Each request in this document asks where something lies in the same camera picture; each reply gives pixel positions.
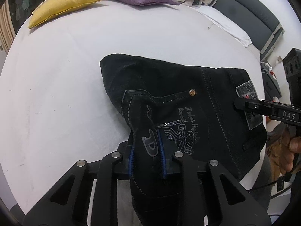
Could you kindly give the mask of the person right hand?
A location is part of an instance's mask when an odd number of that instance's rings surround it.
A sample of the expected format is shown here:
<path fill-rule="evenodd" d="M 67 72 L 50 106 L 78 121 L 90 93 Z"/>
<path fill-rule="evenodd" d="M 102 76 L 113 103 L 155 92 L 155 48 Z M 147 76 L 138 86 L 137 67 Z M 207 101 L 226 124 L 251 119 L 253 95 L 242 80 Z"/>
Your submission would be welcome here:
<path fill-rule="evenodd" d="M 279 157 L 280 171 L 283 175 L 293 169 L 293 160 L 300 154 L 300 137 L 291 137 L 288 127 L 281 136 L 281 154 Z"/>

